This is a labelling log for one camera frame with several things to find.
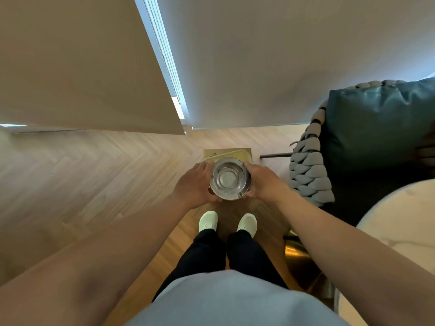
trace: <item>forearm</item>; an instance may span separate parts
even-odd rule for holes
[[[188,209],[169,196],[18,276],[0,289],[6,324],[100,324]]]
[[[320,269],[369,324],[434,318],[435,277],[409,259],[288,191],[277,207]]]

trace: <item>white marble table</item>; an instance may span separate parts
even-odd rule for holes
[[[405,186],[378,202],[357,228],[435,274],[435,180]],[[335,310],[351,326],[367,325],[343,295]]]

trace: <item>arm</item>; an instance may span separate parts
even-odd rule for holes
[[[100,325],[182,217],[220,198],[213,163],[196,164],[164,201],[95,233],[0,288],[2,325]]]
[[[369,325],[432,325],[435,276],[353,226],[313,206],[269,168],[246,164],[246,194],[275,204],[331,282]]]

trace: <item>shoe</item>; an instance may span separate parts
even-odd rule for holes
[[[255,216],[253,214],[244,214],[237,227],[237,231],[239,230],[248,231],[253,238],[257,232],[257,219]]]
[[[218,214],[213,210],[205,212],[203,216],[201,216],[201,219],[199,220],[199,232],[205,229],[213,229],[216,231],[218,227],[217,215]]]

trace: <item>herringbone wood floor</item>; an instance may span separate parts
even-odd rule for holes
[[[10,135],[0,130],[0,284],[63,247],[160,201],[198,161],[203,149],[251,147],[260,154],[290,151],[306,125],[187,130],[172,136],[110,131]],[[288,181],[289,158],[264,159]],[[219,213],[223,239],[245,213],[258,219],[255,239],[291,288],[282,235],[289,225],[259,201],[223,202],[191,210],[111,313],[122,325],[148,305],[198,232],[207,210]]]

